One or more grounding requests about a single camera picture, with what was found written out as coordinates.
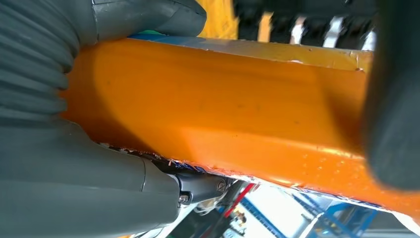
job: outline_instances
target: gray rubber cover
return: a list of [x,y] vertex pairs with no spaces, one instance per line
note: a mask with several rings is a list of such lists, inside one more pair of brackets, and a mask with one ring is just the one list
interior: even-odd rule
[[176,181],[91,142],[58,116],[57,93],[83,45],[143,30],[195,36],[205,20],[191,0],[0,1],[0,237],[115,238],[174,221]]

